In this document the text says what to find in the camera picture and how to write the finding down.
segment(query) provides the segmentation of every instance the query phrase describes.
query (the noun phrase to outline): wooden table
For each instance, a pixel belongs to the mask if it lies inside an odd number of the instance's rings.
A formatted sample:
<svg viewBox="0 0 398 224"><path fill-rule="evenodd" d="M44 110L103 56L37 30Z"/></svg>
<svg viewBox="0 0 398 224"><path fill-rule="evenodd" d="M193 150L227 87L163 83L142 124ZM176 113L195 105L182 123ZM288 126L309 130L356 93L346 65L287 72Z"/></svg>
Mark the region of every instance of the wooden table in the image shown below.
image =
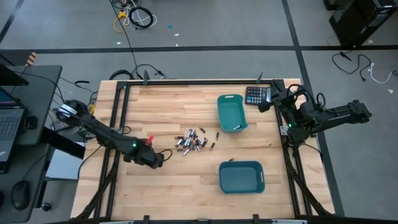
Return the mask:
<svg viewBox="0 0 398 224"><path fill-rule="evenodd" d="M299 79L285 79L285 85ZM146 138L153 135L153 147L159 152L173 149L174 154L162 168L151 169L121 158L118 170L112 220L250 219L293 218L287 171L280 143L274 110L258 112L256 106L244 105L248 128L240 133L226 134L220 130L217 97L225 94L245 94L247 85L162 85L132 86L129 94L126 125L130 135ZM96 102L95 116L109 124L116 81L102 81ZM123 103L123 94L119 99ZM121 106L116 124L119 124ZM206 130L203 134L198 127ZM202 152L186 156L174 149L174 136L191 128L209 143ZM212 151L209 146L215 142ZM307 144L317 146L315 139ZM89 142L85 157L98 147ZM300 148L308 188L331 213L334 212L319 153L309 147ZM104 149L100 149L82 167L71 217L78 215L98 188ZM259 161L264 169L266 189L262 194L226 195L219 187L218 167L230 158L236 161ZM301 191L297 194L300 211L304 214ZM107 193L101 215L105 214Z"/></svg>

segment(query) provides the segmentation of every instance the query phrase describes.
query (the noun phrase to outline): black metal frame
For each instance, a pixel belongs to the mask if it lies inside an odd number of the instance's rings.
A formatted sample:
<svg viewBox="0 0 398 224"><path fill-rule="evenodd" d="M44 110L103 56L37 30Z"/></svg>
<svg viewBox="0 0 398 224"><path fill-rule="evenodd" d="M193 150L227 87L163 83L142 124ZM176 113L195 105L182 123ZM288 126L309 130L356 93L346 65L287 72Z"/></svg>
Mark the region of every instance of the black metal frame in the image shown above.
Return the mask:
<svg viewBox="0 0 398 224"><path fill-rule="evenodd" d="M242 84L247 84L247 85L255 85L256 84L256 79L248 79L248 80L148 80L148 85L231 85L231 84L237 84L237 85L242 85ZM284 81L283 80L275 80L275 82L279 83L279 85L284 86ZM273 87L274 83L272 80L261 80L261 84L268 84L271 87ZM122 113L121 113L121 120L120 120L120 127L124 127L125 122L126 122L126 112L127 112L127 106L129 102L129 90L131 86L134 85L144 85L144 82L141 80L134 80L134 81L119 81L118 84L116 85L116 92L114 96L114 107L112 110L112 115L111 115L111 121L110 121L110 126L114 127L114 123L116 120L116 113L118 111L118 103L119 103L119 98L121 94L121 90L125 88L124 92L124 101L123 101L123 107L122 107ZM279 110L275 108L276 116L277 116L277 123L278 126L283 126L282 122L282 117L279 113ZM285 162L290 160L289 156L289 149L284 144L284 137L280 135L280 139L282 141L282 148L284 151L284 159ZM300 153L296 149L294 149L294 156L295 156L295 161L296 161L296 166L298 170L298 175L300 177L300 180L305 184L305 178L303 175L303 167L300 159ZM103 161L103 166L101 170L101 176L100 176L100 185L103 183L103 180L106 177L106 171L108 169L108 161L110 157L110 152L109 150L106 150L104 154L104 161ZM120 160L120 153L116 152L114 155L114 162L117 163L117 166L119 164ZM295 217L298 217L301 215L300 213L300 208L299 208L299 201L297 198L297 192L295 188L295 182L294 179L291 175L287 174L287 178L289 181L289 190L290 190L290 195L292 197L292 206L294 210L294 215ZM115 193L115 186L116 186L116 180L117 180L117 174L114 177L114 179L111 182L111 186L109 189L109 197L108 197L108 202L107 202L107 207L106 207L106 218L111 218L112 214L112 208L113 208L113 199L114 199L114 193ZM307 196L303 193L303 200L305 204L305 210L307 215L312 215L312 210L311 210L311 205L310 202L308 201ZM101 203L97 204L96 210L94 217L99 218L100 217L100 210L101 210ZM222 222L237 222L237 220L219 220ZM253 220L241 220L242 222L253 222ZM176 223L179 222L181 223L181 220L176 221L176 220L167 220L164 222L172 222Z"/></svg>

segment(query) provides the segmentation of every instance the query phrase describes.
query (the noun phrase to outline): teal plastic tray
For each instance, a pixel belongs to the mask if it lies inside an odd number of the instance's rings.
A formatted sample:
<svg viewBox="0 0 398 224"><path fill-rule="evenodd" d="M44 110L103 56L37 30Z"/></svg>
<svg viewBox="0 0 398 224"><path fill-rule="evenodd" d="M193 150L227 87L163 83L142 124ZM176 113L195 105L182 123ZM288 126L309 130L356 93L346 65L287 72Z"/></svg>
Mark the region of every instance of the teal plastic tray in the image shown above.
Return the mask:
<svg viewBox="0 0 398 224"><path fill-rule="evenodd" d="M266 188L262 166L257 161L223 162L220 187L226 194L262 193Z"/></svg>
<svg viewBox="0 0 398 224"><path fill-rule="evenodd" d="M226 133L236 133L247 128L244 116L243 96L239 94L222 95L217 99L218 119L221 129Z"/></svg>

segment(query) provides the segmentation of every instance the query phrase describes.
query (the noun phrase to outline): white cable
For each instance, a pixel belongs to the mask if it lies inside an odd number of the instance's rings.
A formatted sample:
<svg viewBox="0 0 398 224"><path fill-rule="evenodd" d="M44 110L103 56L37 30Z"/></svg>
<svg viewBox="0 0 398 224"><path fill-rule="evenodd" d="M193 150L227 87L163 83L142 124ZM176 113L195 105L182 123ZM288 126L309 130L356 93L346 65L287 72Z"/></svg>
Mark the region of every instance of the white cable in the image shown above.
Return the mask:
<svg viewBox="0 0 398 224"><path fill-rule="evenodd" d="M130 6L131 6L131 5L128 5L127 7L124 8L124 12L127 14L127 18L124 18L124 20L123 20L123 24L124 24L125 26L128 26L128 25L130 24L130 20L129 20L129 15L130 15L130 10L131 10ZM135 13L135 12L137 13L138 20L134 19L134 13ZM152 25L150 25L150 27L153 27L153 26L156 25L156 23L157 23L157 17L156 17L155 15L152 15L152 16L153 16L153 18L154 18L154 23L153 23ZM141 25L144 26L144 23L143 23L143 22L146 21L147 19L150 19L150 16L146 17L145 19L141 19L141 17L139 16L138 10L136 10L136 11L132 12L131 19L132 19L134 22L140 22Z"/></svg>
<svg viewBox="0 0 398 224"><path fill-rule="evenodd" d="M394 74L394 73L396 72L396 70L394 69L393 71L390 72L390 75L387 77L387 80L385 80L384 82L380 82L380 81L376 80L376 79L373 77L373 66L374 66L374 63L372 62L372 63L371 63L371 67L368 68L368 72L371 74L371 78L372 78L375 82L377 82L378 84L386 84L386 83L388 82L388 80L390 80L391 75Z"/></svg>

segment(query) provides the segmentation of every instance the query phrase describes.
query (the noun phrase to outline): concrete floor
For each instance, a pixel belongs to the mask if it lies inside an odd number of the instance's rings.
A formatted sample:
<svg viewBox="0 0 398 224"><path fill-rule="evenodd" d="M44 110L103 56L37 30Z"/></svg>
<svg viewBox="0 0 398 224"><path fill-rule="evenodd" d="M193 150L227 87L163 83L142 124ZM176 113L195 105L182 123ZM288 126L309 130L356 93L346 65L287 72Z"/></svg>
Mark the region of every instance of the concrete floor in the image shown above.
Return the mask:
<svg viewBox="0 0 398 224"><path fill-rule="evenodd" d="M328 23L331 12L325 10L322 0L287 2L300 45L326 46L330 37L329 44L338 45ZM0 1L0 29L16 4L17 0ZM157 15L159 22L147 30L128 27L134 47L293 45L279 0L250 3L211 0L206 4L202 1L142 0L142 6ZM0 42L0 49L128 47L126 37L113 30L113 20L107 0L24 0ZM369 38L372 45L398 45L397 23L398 13L395 13ZM27 52L13 52L15 63L24 64ZM346 75L332 64L331 56L336 53L338 51L303 52L314 93L325 94L327 107L359 99L373 113L368 124L346 124L325 132L345 215L398 220L398 170L395 167L398 138L394 136L398 126L395 116L398 77L380 85L364 72L367 78L364 83L357 73ZM392 69L398 69L398 50L355 51L349 55L352 63L340 59L338 63L351 70L356 66L357 54L365 54L375 63L374 76L380 80ZM263 77L269 78L303 78L293 50L140 52L136 53L136 58L138 63L150 63L169 78L256 78L261 72L264 72ZM114 71L134 68L130 53L39 54L35 64L62 65L63 78L88 80L87 87L92 90L98 89L100 81L107 80ZM59 86L65 98L88 101L90 94L85 90L63 81ZM59 198L52 202L53 210L34 211L29 223L66 220L75 190L75 181L49 183L45 199L53 195Z"/></svg>

